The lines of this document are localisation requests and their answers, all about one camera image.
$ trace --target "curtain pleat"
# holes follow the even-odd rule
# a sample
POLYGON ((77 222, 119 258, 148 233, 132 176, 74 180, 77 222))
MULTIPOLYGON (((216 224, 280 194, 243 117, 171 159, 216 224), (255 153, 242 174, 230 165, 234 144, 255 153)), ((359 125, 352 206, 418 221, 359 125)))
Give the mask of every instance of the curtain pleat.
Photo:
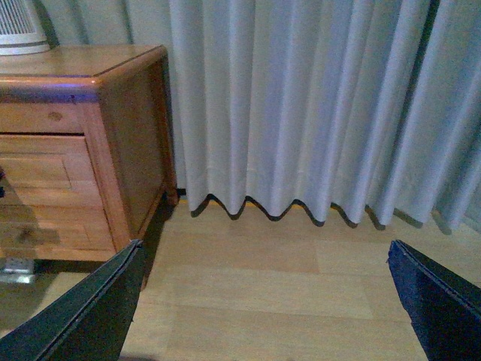
POLYGON ((43 3, 61 44, 167 46, 191 210, 298 199, 319 221, 335 203, 354 223, 368 205, 455 228, 481 209, 479 2, 43 3))

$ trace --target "wooden drawer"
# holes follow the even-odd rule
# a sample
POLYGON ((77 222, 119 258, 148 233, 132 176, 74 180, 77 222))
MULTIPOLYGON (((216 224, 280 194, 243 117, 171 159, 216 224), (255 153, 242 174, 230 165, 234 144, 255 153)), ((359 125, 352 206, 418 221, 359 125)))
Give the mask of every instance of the wooden drawer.
POLYGON ((0 104, 0 132, 83 133, 72 103, 0 104))
POLYGON ((83 136, 0 135, 0 205, 102 208, 83 136))
POLYGON ((0 206, 0 256, 64 259, 72 250, 114 254, 103 210, 0 206))

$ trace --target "wooden floor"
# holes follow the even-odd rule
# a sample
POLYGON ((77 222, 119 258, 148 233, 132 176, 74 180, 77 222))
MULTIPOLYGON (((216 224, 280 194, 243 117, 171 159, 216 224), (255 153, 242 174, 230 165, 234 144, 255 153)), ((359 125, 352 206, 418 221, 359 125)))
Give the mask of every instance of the wooden floor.
MULTIPOLYGON (((277 222, 247 206, 238 220, 212 203, 181 203, 165 223, 123 361, 426 360, 386 264, 399 238, 481 286, 481 236, 443 234, 395 217, 355 229, 331 210, 324 226, 292 208, 277 222)), ((0 285, 0 335, 87 275, 0 285)))

